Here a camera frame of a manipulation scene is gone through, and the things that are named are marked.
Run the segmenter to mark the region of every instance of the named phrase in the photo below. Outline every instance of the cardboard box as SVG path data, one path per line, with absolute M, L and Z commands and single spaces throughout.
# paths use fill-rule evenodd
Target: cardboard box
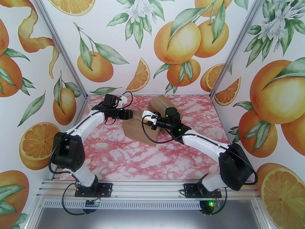
M 156 146 L 156 143 L 150 141 L 147 136 L 145 136 L 145 133 L 142 129 L 141 118 L 143 112 L 137 110 L 132 111 L 134 113 L 133 118 L 129 120 L 123 120 L 122 122 L 125 136 L 151 146 Z M 157 127 L 157 130 L 154 131 L 151 129 L 150 126 L 144 125 L 144 129 L 151 139 L 155 141 L 158 140 L 158 136 L 160 134 L 161 129 L 160 127 Z
M 175 105 L 173 105 L 166 96 L 160 95 L 148 101 L 148 110 L 150 112 L 159 112 L 163 118 L 165 117 L 165 110 L 169 107 L 175 107 L 180 114 L 180 119 L 182 120 L 182 112 Z M 161 129 L 161 132 L 164 135 L 168 135 L 167 131 L 163 128 Z

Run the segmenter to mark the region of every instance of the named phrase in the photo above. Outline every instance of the gray metal floor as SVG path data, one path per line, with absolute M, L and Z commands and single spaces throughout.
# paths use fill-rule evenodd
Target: gray metal floor
M 35 229 L 257 229 L 250 201 L 228 200 L 217 215 L 197 210 L 101 210 L 92 216 L 71 216 L 63 209 L 45 208 Z

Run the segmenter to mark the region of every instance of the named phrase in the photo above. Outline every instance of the metal base plate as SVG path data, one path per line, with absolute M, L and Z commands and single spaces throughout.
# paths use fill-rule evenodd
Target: metal base plate
M 205 195 L 202 196 L 196 183 L 184 183 L 183 188 L 186 198 L 215 198 L 215 196 L 221 198 L 220 189 L 216 189 L 213 192 L 205 191 Z
M 112 192 L 113 183 L 98 183 L 98 189 L 96 191 L 89 190 L 87 187 L 80 186 L 76 189 L 74 196 L 81 198 L 110 198 Z

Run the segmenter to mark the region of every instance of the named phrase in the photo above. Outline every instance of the yellow label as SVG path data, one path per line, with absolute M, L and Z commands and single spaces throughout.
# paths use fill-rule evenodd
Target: yellow label
M 140 119 L 140 121 L 142 121 L 142 118 Z M 146 122 L 148 122 L 148 120 L 144 119 L 143 123 L 146 123 Z

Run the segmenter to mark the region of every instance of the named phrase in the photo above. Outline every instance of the pink marble surface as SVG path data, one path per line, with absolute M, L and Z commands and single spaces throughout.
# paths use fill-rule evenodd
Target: pink marble surface
M 153 97 L 135 95 L 128 108 L 147 110 L 148 101 Z M 167 98 L 184 114 L 184 124 L 211 139 L 229 143 L 208 95 L 167 95 Z M 84 117 L 102 99 L 91 96 Z M 121 123 L 122 120 L 117 120 L 113 125 L 100 124 L 84 142 L 85 164 L 99 179 L 198 179 L 207 172 L 218 171 L 213 159 L 192 147 L 175 141 L 153 147 L 125 137 Z M 160 133 L 158 141 L 169 138 Z M 65 174 L 60 179 L 71 178 Z

